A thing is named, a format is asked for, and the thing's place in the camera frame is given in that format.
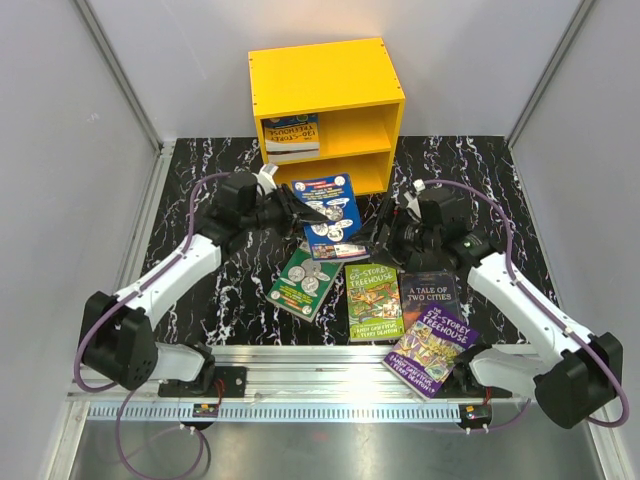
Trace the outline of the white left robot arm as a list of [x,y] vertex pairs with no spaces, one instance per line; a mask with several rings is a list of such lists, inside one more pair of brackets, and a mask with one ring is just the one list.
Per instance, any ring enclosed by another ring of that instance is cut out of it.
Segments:
[[187,235],[169,256],[131,285],[114,294],[98,291],[86,301],[73,363],[82,390],[100,390],[82,379],[81,368],[87,366],[129,391],[149,381],[178,381],[194,397],[209,394],[215,385],[214,355],[204,346],[156,341],[160,320],[196,283],[243,249],[251,232],[273,229],[289,237],[327,220],[289,186],[276,184],[267,170],[215,178],[219,185],[209,209],[198,215],[189,208]]

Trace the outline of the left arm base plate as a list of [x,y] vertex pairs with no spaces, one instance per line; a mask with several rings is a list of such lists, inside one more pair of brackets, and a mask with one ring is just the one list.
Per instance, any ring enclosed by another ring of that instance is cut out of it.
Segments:
[[189,401],[180,422],[185,427],[203,431],[220,416],[221,404],[226,399],[243,399],[248,369],[240,366],[216,366],[193,382],[169,380],[158,388],[160,398]]

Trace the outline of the dark blue treehouse book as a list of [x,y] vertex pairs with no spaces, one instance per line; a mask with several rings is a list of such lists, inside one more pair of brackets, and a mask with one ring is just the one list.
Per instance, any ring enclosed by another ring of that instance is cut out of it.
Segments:
[[364,246],[350,238],[361,226],[356,198],[347,173],[291,182],[295,196],[325,217],[319,223],[306,225],[311,257],[318,262],[350,262],[368,256]]

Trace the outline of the yellow 130-storey treehouse book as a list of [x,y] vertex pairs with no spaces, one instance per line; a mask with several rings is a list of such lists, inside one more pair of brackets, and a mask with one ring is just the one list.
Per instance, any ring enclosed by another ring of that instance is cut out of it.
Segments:
[[320,147],[317,113],[269,118],[262,121],[268,152],[317,150]]

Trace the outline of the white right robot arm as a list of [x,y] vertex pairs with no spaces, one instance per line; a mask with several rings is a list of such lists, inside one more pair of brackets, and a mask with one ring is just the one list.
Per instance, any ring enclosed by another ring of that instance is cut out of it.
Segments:
[[582,421],[615,428],[629,418],[622,387],[623,346],[571,319],[511,261],[512,240],[500,246],[462,215],[451,183],[420,189],[400,204],[386,196],[379,211],[351,237],[374,262],[405,273],[446,270],[491,302],[535,349],[533,358],[495,347],[473,347],[453,372],[465,397],[497,387],[536,401],[557,426]]

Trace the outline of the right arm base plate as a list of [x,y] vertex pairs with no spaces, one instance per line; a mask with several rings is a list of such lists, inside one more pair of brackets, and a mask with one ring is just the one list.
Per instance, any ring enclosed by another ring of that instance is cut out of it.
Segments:
[[[461,374],[462,371],[454,370],[433,400],[456,405],[460,415],[457,425],[464,434],[489,434],[505,430],[515,426],[528,412],[528,399],[515,396],[504,388],[481,386],[470,377],[461,377]],[[500,406],[512,407],[513,415],[499,420]]]

